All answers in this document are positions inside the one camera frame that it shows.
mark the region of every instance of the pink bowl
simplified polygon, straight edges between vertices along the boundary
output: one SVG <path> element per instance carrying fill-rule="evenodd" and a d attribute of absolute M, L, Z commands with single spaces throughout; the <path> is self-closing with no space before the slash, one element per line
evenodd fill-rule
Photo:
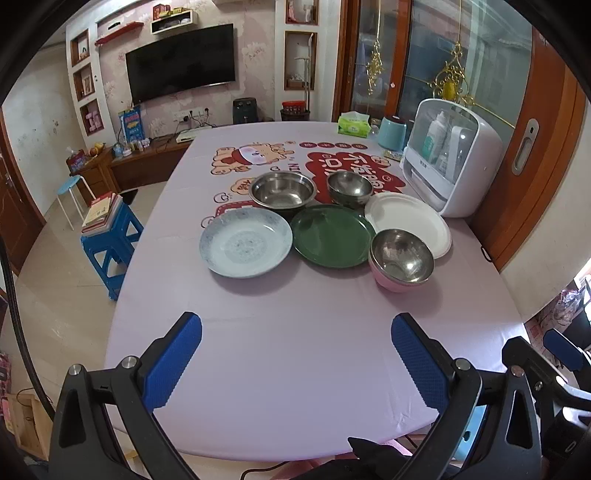
<path fill-rule="evenodd" d="M 417 285 L 409 285 L 407 283 L 397 282 L 394 278 L 386 277 L 382 272 L 380 272 L 380 270 L 374 263 L 374 259 L 371 258 L 371 255 L 368 258 L 368 262 L 375 281 L 378 283 L 378 285 L 384 287 L 386 290 L 393 291 L 394 293 L 404 293 L 406 291 L 414 290 L 415 288 L 418 288 L 421 285 L 423 285 L 422 283 Z"/>

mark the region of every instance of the pink tablecloth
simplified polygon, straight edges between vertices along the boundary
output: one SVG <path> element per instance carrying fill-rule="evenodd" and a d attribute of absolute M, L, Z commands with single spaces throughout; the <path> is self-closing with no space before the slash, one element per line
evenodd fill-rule
<path fill-rule="evenodd" d="M 400 312 L 410 312 L 452 356 L 504 369 L 503 344 L 525 330 L 463 220 L 448 221 L 450 252 L 423 288 L 407 294 L 378 287 L 367 265 L 329 270 L 295 251 L 250 280 L 220 277 L 201 261 L 204 226 L 229 207 L 249 205 L 249 179 L 269 169 L 299 170 L 322 185 L 326 172 L 348 168 L 378 191 L 414 194 L 381 154 L 373 141 L 317 122 L 224 127 L 193 141 L 145 226 L 105 359 L 113 367 L 140 355 L 185 310 L 201 317 L 202 343 L 155 412 L 179 450 L 310 459 L 350 451 L 349 436 L 384 442 L 430 423 L 436 411 L 423 403 L 390 340 Z M 113 422 L 122 427 L 116 413 Z"/>

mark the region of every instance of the glass door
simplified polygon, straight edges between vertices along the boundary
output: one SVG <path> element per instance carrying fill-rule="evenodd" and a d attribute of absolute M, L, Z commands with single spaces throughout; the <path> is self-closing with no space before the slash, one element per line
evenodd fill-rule
<path fill-rule="evenodd" d="M 394 61 L 397 21 L 397 0 L 361 0 L 351 110 L 383 117 Z"/>
<path fill-rule="evenodd" d="M 486 120 L 506 149 L 525 95 L 531 46 L 531 24 L 504 0 L 413 1 L 398 115 L 413 119 L 425 98 L 454 100 Z"/>

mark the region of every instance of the metal bowl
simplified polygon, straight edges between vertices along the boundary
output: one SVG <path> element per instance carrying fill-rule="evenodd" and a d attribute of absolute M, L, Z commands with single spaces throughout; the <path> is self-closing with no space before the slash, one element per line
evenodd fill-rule
<path fill-rule="evenodd" d="M 431 251 L 419 237 L 396 228 L 382 230 L 374 237 L 369 256 L 377 270 L 374 276 L 379 273 L 399 287 L 425 283 L 435 266 Z"/>
<path fill-rule="evenodd" d="M 316 196 L 316 185 L 305 175 L 293 171 L 270 171 L 255 178 L 248 188 L 258 205 L 277 212 L 296 210 Z"/>
<path fill-rule="evenodd" d="M 351 171 L 339 170 L 331 173 L 326 184 L 330 198 L 335 203 L 352 209 L 365 205 L 374 192 L 368 179 Z"/>

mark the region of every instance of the blue stool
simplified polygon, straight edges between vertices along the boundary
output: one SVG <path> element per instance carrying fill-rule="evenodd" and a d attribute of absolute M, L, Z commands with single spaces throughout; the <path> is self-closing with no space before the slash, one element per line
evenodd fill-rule
<path fill-rule="evenodd" d="M 78 215 L 80 215 L 82 222 L 84 222 L 84 217 L 82 216 L 82 210 L 80 209 L 80 205 L 78 205 L 78 200 L 76 200 L 76 197 L 74 197 L 74 193 L 72 192 L 72 188 L 76 185 L 76 183 L 78 183 L 78 180 L 82 180 L 84 182 L 84 185 L 86 185 L 86 188 L 90 192 L 90 195 L 94 199 L 96 198 L 95 194 L 92 193 L 92 190 L 88 186 L 88 183 L 86 183 L 86 179 L 81 175 L 74 175 L 73 177 L 70 177 L 69 179 L 67 179 L 63 183 L 63 185 L 60 188 L 57 189 L 57 203 L 60 204 L 61 211 L 64 212 L 64 215 L 66 216 L 68 223 L 70 224 L 70 228 L 72 230 L 74 229 L 74 226 L 72 225 L 72 222 L 70 221 L 70 217 L 68 217 L 68 214 L 66 213 L 66 210 L 64 209 L 64 206 L 61 204 L 60 195 L 64 195 L 65 192 L 70 192 L 72 200 L 74 200 L 74 205 L 76 205 L 76 210 L 78 210 Z"/>
<path fill-rule="evenodd" d="M 135 227 L 137 233 L 127 234 L 129 224 Z M 109 290 L 109 298 L 111 300 L 117 300 L 119 298 L 119 291 L 121 290 L 121 285 L 123 285 L 125 274 L 109 277 L 109 264 L 111 260 L 114 260 L 118 264 L 124 263 L 129 267 L 131 256 L 134 254 L 132 243 L 139 240 L 143 231 L 144 227 L 135 217 L 129 206 L 122 203 L 113 220 L 113 225 L 108 232 L 83 236 L 80 239 L 82 248 L 86 252 L 90 263 L 92 263 L 96 272 L 103 280 L 105 287 Z M 102 265 L 99 264 L 95 257 L 96 254 L 101 252 L 105 252 Z"/>

